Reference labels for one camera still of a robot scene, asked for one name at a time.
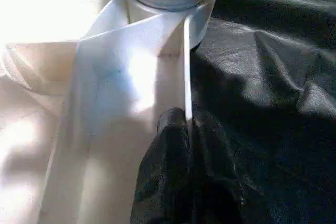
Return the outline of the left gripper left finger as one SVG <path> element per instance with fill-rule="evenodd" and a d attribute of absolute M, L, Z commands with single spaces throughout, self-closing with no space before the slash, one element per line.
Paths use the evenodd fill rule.
<path fill-rule="evenodd" d="M 166 111 L 138 170 L 131 223 L 189 223 L 192 158 L 185 112 Z"/>

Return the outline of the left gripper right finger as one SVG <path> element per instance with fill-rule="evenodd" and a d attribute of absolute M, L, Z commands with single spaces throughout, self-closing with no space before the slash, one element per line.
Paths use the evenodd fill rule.
<path fill-rule="evenodd" d="M 260 197 L 244 185 L 230 139 L 217 118 L 194 113 L 194 223 L 265 223 Z"/>

